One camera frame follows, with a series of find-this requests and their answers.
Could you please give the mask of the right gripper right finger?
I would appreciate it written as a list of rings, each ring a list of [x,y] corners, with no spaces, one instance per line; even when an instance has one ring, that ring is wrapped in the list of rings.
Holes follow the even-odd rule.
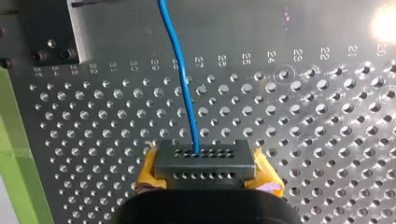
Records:
[[[254,151],[253,159],[256,174],[253,179],[244,182],[244,188],[269,192],[281,198],[284,195],[285,184],[277,174],[275,168],[266,159],[266,156],[260,149]]]

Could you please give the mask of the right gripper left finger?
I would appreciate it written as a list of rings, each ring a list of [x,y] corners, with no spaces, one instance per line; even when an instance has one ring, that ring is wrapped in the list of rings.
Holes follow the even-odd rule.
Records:
[[[154,163],[157,155],[157,149],[152,147],[146,155],[144,164],[134,184],[134,193],[141,194],[144,192],[167,189],[167,183],[164,179],[156,179],[154,176]]]

